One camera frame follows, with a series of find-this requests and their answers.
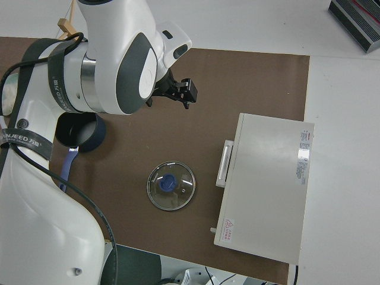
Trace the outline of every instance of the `black strap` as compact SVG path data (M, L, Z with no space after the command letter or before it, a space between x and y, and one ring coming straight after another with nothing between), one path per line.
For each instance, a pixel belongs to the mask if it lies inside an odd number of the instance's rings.
M56 39L39 39L32 43L26 50L22 61L32 61L38 59L41 53L52 44L59 42ZM12 110L11 119L9 120L8 127L14 128L16 126L16 121L18 117L18 112L20 111L21 104L23 102L26 90L29 85L31 74L33 73L34 65L24 66L20 68L20 73L18 75L18 87L17 87L17 96ZM3 148L0 154L0 175L4 168L5 159L8 154L8 149Z
M62 42L49 55L47 60L47 74L52 95L57 104L68 113L80 113L70 103L64 80L65 50L73 43L72 40Z
M44 159L52 159L53 144L43 136L27 129L2 129L0 145L6 143L27 147L35 153L38 153Z

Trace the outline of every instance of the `white table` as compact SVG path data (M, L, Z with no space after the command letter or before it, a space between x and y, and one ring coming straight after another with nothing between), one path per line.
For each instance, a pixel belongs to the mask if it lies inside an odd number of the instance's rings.
M69 3L0 0L0 36L56 37ZM305 121L315 139L298 284L379 284L380 50L365 55L327 12L329 0L148 3L195 48L311 55ZM78 10L74 26L86 31Z

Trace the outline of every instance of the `wooden stick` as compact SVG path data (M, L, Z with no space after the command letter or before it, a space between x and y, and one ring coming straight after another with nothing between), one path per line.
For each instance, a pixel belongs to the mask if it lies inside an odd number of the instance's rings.
M69 36L77 32L76 29L71 25L71 23L65 18L59 19L58 27L60 27L62 31L68 33Z
M72 22L72 19L74 18L74 11L75 11L75 0L71 1L70 5L70 17L69 17L69 22Z
M61 36L58 39L63 40L65 38L67 38L68 35L69 35L68 33L63 33L63 34L61 34Z

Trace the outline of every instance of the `black cable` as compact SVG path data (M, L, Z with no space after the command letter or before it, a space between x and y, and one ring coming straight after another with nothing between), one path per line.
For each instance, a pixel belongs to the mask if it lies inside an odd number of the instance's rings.
M224 279L222 282L219 283L219 285L222 285L224 282L226 282L228 279L231 279L232 277L236 276L236 274L231 275L230 277Z
M293 285L297 285L297 279L298 279L298 265L296 265L296 274L294 275Z
M210 278L211 283L214 285L214 282L213 282L213 279L211 278L211 274L210 274L210 272L208 272L206 266L205 266L204 268L206 269L206 272L207 272L207 274L208 274L208 277Z
M23 160L25 160L27 163L29 163L30 165L34 166L35 168L39 169L40 171L42 171L43 173L49 175L51 178L54 178L58 181L60 181L60 183L66 185L67 187L71 188L74 192L76 192L80 197L84 198L89 204L90 206L96 211L96 213L99 215L99 217L102 219L103 223L106 225L106 228L107 228L107 231L108 231L108 234L109 234L109 237L110 237L110 240L111 240L111 244L112 244L112 250L114 252L114 260L115 260L115 263L114 263L114 278L113 278L113 282L112 284L113 285L116 285L116 282L117 282L117 278L118 278L118 251L117 251L117 248L116 248L116 242L115 242L115 237L113 235L113 232L112 232L112 229L111 229L111 226L110 224L108 223L107 221L107 218L106 216L103 214L103 212L101 211L101 209L95 204L95 202L90 198L88 197L84 192L82 192L82 190L80 190L79 188L77 188L75 185L73 185L72 183L68 182L67 180L61 178L59 175L57 175L56 173L50 171L49 169L46 169L44 168L43 166L41 166L40 164L36 163L34 160L32 160L31 158L27 157L18 147L17 145L15 144L10 144L10 147L14 150L14 152L20 156Z
M78 38L73 42L73 44L66 48L65 55L69 54L70 52L72 52L74 49L77 48L77 46L82 42L84 35L83 35L83 33L75 33L75 34L67 37L65 40L61 41L61 42L66 42L66 41L72 40L76 37L78 37ZM5 81L7 80L8 76L10 76L14 70L16 70L17 68L20 68L20 67L29 67L29 66L32 66L35 64L41 64L44 62L48 62L48 58L39 58L39 59L36 59L33 61L21 61L17 64L12 65L11 67L9 67L7 69L7 71L4 73L4 75L2 76L1 81L0 81L0 102L2 102L2 91L4 89ZM2 112L2 105L0 104L0 116L3 116L3 115L4 114Z

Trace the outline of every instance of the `red warning triangle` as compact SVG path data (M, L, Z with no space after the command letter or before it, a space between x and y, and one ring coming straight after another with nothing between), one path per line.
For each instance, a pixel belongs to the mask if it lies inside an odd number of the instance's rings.
M231 221L229 219L226 220L226 228L228 227L232 227L233 226L233 223L231 223Z

